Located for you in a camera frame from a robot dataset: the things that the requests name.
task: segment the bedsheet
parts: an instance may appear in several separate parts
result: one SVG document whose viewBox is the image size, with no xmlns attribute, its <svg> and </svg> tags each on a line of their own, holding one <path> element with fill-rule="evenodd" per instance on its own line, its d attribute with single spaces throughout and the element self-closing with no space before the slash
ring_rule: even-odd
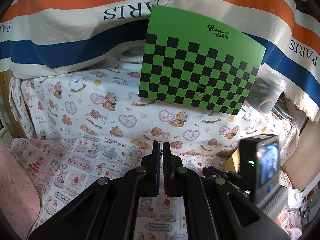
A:
<svg viewBox="0 0 320 240">
<path fill-rule="evenodd" d="M 11 80 L 11 107 L 28 137 L 125 138 L 149 149 L 169 141 L 172 149 L 196 155 L 230 156 L 239 140 L 278 134 L 281 164 L 298 142 L 297 128 L 245 102 L 235 115 L 139 98 L 143 50 L 133 49 L 89 69 L 52 77 Z"/>
<path fill-rule="evenodd" d="M 78 139 L 22 139 L 15 138 L 9 145 L 19 165 L 28 173 L 40 197 L 40 214 L 32 231 L 47 221 L 61 208 L 84 191 L 99 177 L 115 179 L 140 165 L 151 149 L 131 146 L 124 138 L 85 136 Z M 172 153 L 182 163 L 202 175 L 202 168 L 214 166 L 222 169 L 228 157 L 185 154 L 180 149 Z M 186 215 L 182 197 L 167 197 L 164 193 L 163 166 L 160 161 L 160 194 L 141 197 L 137 211 L 133 239 L 187 240 Z M 285 173 L 279 178 L 281 185 L 290 187 Z M 301 220 L 296 212 L 285 208 L 279 214 L 284 228 L 299 227 Z"/>
<path fill-rule="evenodd" d="M 0 71 L 57 75 L 144 44 L 153 4 L 248 34 L 266 47 L 262 62 L 287 82 L 288 98 L 319 120 L 320 23 L 306 0 L 14 0 L 0 20 Z"/>
</svg>

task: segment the plastic container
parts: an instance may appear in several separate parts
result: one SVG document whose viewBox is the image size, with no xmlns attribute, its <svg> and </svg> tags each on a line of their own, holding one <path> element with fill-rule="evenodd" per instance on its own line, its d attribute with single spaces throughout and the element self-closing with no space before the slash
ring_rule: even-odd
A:
<svg viewBox="0 0 320 240">
<path fill-rule="evenodd" d="M 270 113 L 280 94 L 284 91 L 286 82 L 261 66 L 257 77 L 247 97 L 248 103 L 261 114 Z"/>
</svg>

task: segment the teddy bear pattern fabric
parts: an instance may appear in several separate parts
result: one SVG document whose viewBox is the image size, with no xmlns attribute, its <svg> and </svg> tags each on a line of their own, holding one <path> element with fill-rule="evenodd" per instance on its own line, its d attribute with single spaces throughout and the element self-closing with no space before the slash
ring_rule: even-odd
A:
<svg viewBox="0 0 320 240">
<path fill-rule="evenodd" d="M 20 147 L 24 147 L 22 144 L 23 142 L 19 142 Z M 21 156 L 22 152 L 17 151 L 13 154 Z M 27 238 L 40 211 L 40 201 L 35 186 L 1 140 L 0 209 L 22 240 Z"/>
<path fill-rule="evenodd" d="M 125 138 L 149 149 L 169 141 L 196 155 L 229 156 L 241 138 L 278 134 L 281 164 L 295 150 L 297 128 L 245 102 L 234 115 L 138 97 L 143 49 L 132 49 L 91 68 L 54 77 L 11 79 L 11 108 L 28 137 Z"/>
</svg>

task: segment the pink heart print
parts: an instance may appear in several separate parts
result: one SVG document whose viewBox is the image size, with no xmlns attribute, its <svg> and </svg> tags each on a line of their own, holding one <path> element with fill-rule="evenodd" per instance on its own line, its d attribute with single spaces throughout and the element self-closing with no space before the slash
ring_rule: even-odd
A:
<svg viewBox="0 0 320 240">
<path fill-rule="evenodd" d="M 186 130 L 182 136 L 187 141 L 193 141 L 200 136 L 200 131 L 199 130 L 195 130 L 195 131 Z"/>
<path fill-rule="evenodd" d="M 97 93 L 92 93 L 90 95 L 90 99 L 95 105 L 100 105 L 104 101 L 104 96 L 99 96 Z"/>
<path fill-rule="evenodd" d="M 175 118 L 175 115 L 164 109 L 159 112 L 158 117 L 161 122 L 170 122 Z"/>
</svg>

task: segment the teddy bear print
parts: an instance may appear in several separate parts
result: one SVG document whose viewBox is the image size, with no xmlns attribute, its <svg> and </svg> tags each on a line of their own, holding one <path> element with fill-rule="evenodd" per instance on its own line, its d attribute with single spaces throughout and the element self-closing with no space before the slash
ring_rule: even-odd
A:
<svg viewBox="0 0 320 240">
<path fill-rule="evenodd" d="M 239 127 L 235 126 L 234 128 L 231 129 L 230 133 L 227 133 L 225 135 L 225 138 L 227 139 L 232 139 L 239 131 Z"/>
<path fill-rule="evenodd" d="M 59 99 L 61 99 L 62 98 L 62 89 L 61 89 L 61 84 L 60 84 L 60 82 L 57 82 L 56 84 L 55 84 L 55 86 L 54 86 L 54 88 L 55 88 L 55 91 L 54 91 L 54 96 L 56 97 L 56 98 L 59 98 Z"/>
<path fill-rule="evenodd" d="M 47 136 L 45 135 L 45 132 L 43 130 L 40 131 L 39 135 L 40 135 L 40 139 L 41 140 L 46 140 L 47 139 Z"/>
<path fill-rule="evenodd" d="M 94 130 L 91 130 L 89 127 L 87 127 L 85 124 L 82 124 L 80 126 L 81 130 L 84 130 L 85 132 L 91 134 L 91 135 L 98 135 Z"/>
<path fill-rule="evenodd" d="M 65 125 L 72 125 L 72 122 L 71 122 L 70 118 L 69 118 L 66 114 L 64 114 L 64 115 L 62 116 L 62 122 L 63 122 Z"/>
<path fill-rule="evenodd" d="M 188 119 L 187 113 L 185 111 L 182 111 L 176 114 L 176 119 L 173 121 L 170 121 L 169 124 L 175 127 L 183 127 L 187 119 Z"/>
<path fill-rule="evenodd" d="M 43 105 L 42 105 L 42 103 L 40 101 L 38 101 L 38 109 L 41 110 L 41 111 L 44 110 Z"/>
<path fill-rule="evenodd" d="M 130 76 L 132 78 L 139 78 L 141 76 L 141 73 L 137 71 L 131 71 L 127 73 L 127 76 Z"/>
<path fill-rule="evenodd" d="M 34 79 L 30 79 L 30 87 L 31 87 L 32 89 L 36 89 L 36 88 L 35 88 Z"/>
<path fill-rule="evenodd" d="M 113 136 L 117 136 L 117 137 L 123 137 L 123 132 L 121 131 L 121 129 L 118 126 L 111 127 L 110 134 Z"/>
<path fill-rule="evenodd" d="M 180 149 L 182 147 L 182 142 L 181 141 L 175 141 L 170 143 L 171 149 Z"/>
<path fill-rule="evenodd" d="M 156 216 L 156 214 L 153 212 L 152 206 L 152 198 L 151 197 L 141 197 L 137 216 L 138 217 L 144 217 L 144 218 L 153 218 Z"/>
<path fill-rule="evenodd" d="M 97 157 L 97 150 L 98 150 L 98 146 L 95 144 L 92 144 L 91 149 L 86 153 L 86 156 L 89 158 Z"/>
<path fill-rule="evenodd" d="M 153 136 L 162 136 L 163 135 L 163 131 L 159 127 L 154 127 L 154 128 L 152 128 L 151 134 Z"/>
<path fill-rule="evenodd" d="M 90 112 L 90 114 L 91 114 L 92 118 L 94 118 L 94 119 L 96 119 L 96 120 L 98 120 L 98 119 L 101 118 L 101 115 L 99 114 L 99 112 L 98 112 L 97 110 L 93 110 L 93 109 L 92 109 L 92 111 Z"/>
<path fill-rule="evenodd" d="M 138 232 L 137 240 L 144 240 L 144 234 L 141 231 Z"/>
<path fill-rule="evenodd" d="M 96 76 L 96 77 L 106 77 L 106 76 L 108 76 L 106 73 L 101 72 L 101 71 L 99 71 L 99 70 L 91 71 L 91 72 L 89 72 L 89 73 L 92 74 L 92 75 L 94 75 L 94 76 Z"/>
<path fill-rule="evenodd" d="M 56 107 L 55 104 L 52 102 L 51 99 L 49 99 L 49 106 L 50 106 L 52 109 L 54 109 L 54 108 Z"/>
<path fill-rule="evenodd" d="M 105 96 L 106 101 L 102 103 L 102 106 L 109 111 L 114 111 L 116 109 L 117 97 L 114 93 L 110 92 Z"/>
<path fill-rule="evenodd" d="M 133 140 L 131 140 L 131 143 L 141 147 L 144 150 L 149 149 L 149 147 L 150 147 L 150 144 L 143 142 L 143 141 L 140 141 L 139 139 L 133 139 Z"/>
</svg>

